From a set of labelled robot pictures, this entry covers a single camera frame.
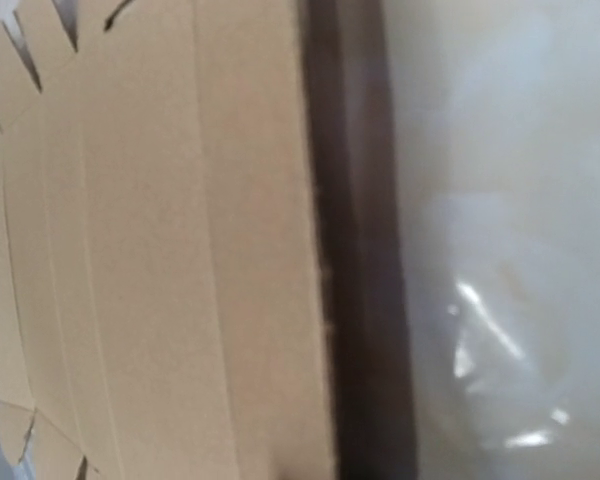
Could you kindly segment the brown cardboard box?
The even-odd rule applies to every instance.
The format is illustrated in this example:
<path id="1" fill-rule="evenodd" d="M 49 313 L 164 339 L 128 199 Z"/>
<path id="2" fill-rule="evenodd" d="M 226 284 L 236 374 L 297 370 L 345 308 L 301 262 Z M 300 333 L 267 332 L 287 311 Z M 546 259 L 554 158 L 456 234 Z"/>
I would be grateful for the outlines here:
<path id="1" fill-rule="evenodd" d="M 0 454 L 413 479 L 376 1 L 0 2 Z"/>

